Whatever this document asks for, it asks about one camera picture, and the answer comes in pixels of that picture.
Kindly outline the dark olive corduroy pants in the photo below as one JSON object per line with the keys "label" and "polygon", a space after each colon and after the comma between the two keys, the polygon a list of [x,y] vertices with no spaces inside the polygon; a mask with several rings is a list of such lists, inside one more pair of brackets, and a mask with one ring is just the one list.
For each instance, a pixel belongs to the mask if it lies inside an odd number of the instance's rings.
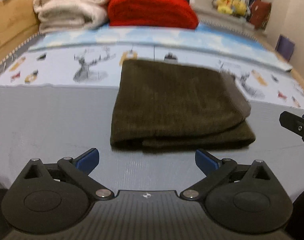
{"label": "dark olive corduroy pants", "polygon": [[251,105],[227,72],[125,60],[110,144],[126,150],[234,149],[250,145]]}

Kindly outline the printed grey bed sheet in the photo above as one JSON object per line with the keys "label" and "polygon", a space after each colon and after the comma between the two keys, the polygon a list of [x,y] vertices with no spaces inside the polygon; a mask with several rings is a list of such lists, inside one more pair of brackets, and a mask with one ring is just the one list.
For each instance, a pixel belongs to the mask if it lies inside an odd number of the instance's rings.
{"label": "printed grey bed sheet", "polygon": [[292,199],[304,190],[304,143],[281,127],[279,115],[304,114],[302,87],[285,72],[189,49],[134,43],[30,50],[44,36],[22,43],[2,64],[0,76],[0,182],[9,187],[32,158],[55,163],[95,147],[92,178],[118,190],[177,190],[204,177],[194,151],[152,153],[110,146],[112,110],[121,61],[169,61],[236,74],[252,106],[248,123],[256,140],[240,150],[214,152],[242,164],[266,161]]}

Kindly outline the purple box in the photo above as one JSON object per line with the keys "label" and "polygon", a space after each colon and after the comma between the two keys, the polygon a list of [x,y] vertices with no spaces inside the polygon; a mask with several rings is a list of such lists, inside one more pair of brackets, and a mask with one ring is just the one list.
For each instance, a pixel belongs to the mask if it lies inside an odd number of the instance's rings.
{"label": "purple box", "polygon": [[275,50],[286,60],[290,61],[295,48],[295,43],[289,38],[279,35]]}

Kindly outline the dark red cushion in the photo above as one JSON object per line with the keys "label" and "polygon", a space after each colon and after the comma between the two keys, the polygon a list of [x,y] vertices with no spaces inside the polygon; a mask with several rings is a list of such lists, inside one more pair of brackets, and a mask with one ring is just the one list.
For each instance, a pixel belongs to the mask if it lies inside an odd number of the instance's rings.
{"label": "dark red cushion", "polygon": [[255,29],[260,29],[267,21],[269,13],[271,12],[272,3],[264,2],[262,0],[255,0],[251,5],[250,24]]}

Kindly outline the yellow plush toy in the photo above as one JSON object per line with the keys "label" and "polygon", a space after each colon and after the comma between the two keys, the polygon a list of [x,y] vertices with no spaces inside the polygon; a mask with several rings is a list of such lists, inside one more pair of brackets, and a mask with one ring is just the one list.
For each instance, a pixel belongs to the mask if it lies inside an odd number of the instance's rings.
{"label": "yellow plush toy", "polygon": [[213,6],[217,12],[237,17],[245,17],[247,5],[241,0],[213,0]]}

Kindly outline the light blue patterned quilt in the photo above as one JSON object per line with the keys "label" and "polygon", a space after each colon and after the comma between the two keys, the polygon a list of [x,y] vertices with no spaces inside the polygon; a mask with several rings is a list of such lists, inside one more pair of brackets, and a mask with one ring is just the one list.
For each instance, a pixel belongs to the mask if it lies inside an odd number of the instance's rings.
{"label": "light blue patterned quilt", "polygon": [[189,49],[231,57],[283,72],[292,66],[277,58],[257,40],[219,31],[207,25],[195,30],[164,27],[110,27],[96,30],[63,31],[41,38],[30,50],[94,44],[134,43]]}

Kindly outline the red folded blanket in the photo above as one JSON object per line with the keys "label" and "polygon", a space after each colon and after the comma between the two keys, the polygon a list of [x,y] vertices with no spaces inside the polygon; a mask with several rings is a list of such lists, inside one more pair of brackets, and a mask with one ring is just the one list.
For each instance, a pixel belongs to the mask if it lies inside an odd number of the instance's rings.
{"label": "red folded blanket", "polygon": [[111,0],[111,26],[196,29],[198,17],[186,0]]}

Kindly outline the cream folded blanket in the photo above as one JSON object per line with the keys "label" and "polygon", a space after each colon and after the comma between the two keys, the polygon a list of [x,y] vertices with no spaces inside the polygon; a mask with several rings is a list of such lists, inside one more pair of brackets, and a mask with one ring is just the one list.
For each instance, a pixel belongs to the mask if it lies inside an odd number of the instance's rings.
{"label": "cream folded blanket", "polygon": [[108,21],[110,0],[33,0],[42,34],[96,29]]}

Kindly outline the wooden bed frame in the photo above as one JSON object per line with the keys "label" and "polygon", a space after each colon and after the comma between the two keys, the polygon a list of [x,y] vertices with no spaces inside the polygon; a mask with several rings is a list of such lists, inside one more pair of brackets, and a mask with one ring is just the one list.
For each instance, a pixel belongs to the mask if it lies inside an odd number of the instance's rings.
{"label": "wooden bed frame", "polygon": [[0,2],[0,62],[38,31],[33,0],[5,0]]}

